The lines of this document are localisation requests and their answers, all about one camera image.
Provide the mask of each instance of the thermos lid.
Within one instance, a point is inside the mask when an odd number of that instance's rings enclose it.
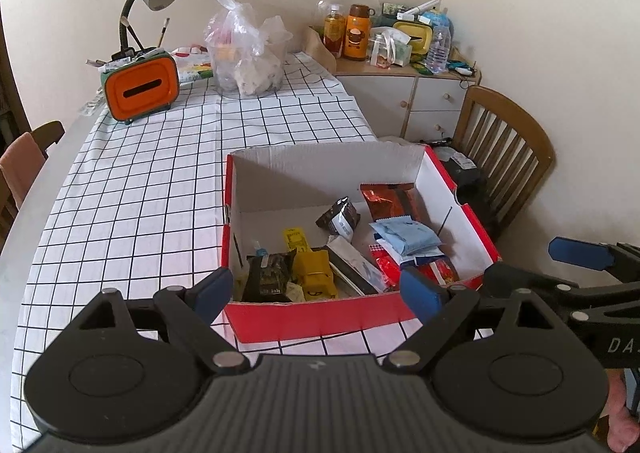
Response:
[[[369,5],[360,5],[353,4],[349,9],[349,16],[354,16],[358,18],[368,18],[369,17]]]

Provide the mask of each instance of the bottle of brown liquid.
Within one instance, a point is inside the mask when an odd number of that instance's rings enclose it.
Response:
[[[367,43],[371,30],[370,10],[372,9],[368,5],[351,5],[344,35],[343,57],[355,61],[364,61],[367,58]]]
[[[336,58],[342,55],[345,25],[346,18],[340,14],[340,5],[332,5],[331,12],[324,18],[324,37],[322,42],[326,49]]]

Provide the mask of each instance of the white cabinet door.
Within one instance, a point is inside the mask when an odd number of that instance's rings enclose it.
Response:
[[[406,127],[404,138],[409,142],[420,140],[438,140],[444,137],[453,137],[460,112],[414,112],[409,116],[409,124]]]
[[[378,137],[400,137],[406,107],[414,78],[398,76],[341,76],[338,77],[350,96],[356,98],[362,115]]]
[[[453,79],[420,78],[415,90],[412,112],[433,112],[462,109],[466,90]]]

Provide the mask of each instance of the checkered tablecloth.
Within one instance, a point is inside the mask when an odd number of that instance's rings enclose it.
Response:
[[[221,97],[210,81],[181,86],[168,112],[98,118],[58,194],[22,300],[12,364],[14,449],[39,432],[24,402],[35,359],[101,289],[149,298],[192,287],[218,267],[226,154],[274,144],[375,140],[353,97],[306,54],[290,54],[286,82],[260,99]],[[308,340],[233,344],[258,353],[383,357],[417,321]],[[231,335],[224,315],[213,328]]]

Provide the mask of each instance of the open cardboard box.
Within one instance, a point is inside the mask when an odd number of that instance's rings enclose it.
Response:
[[[477,288],[498,252],[468,206],[457,204],[454,183],[429,147],[392,142],[300,144],[243,149],[228,156],[222,265],[246,277],[254,242],[269,253],[288,249],[284,229],[302,227],[310,246],[326,244],[319,215],[348,196],[361,213],[353,245],[372,260],[371,216],[360,184],[414,182],[461,281]],[[226,315],[244,343],[326,336],[406,321],[413,313],[398,292],[306,303],[238,303]]]

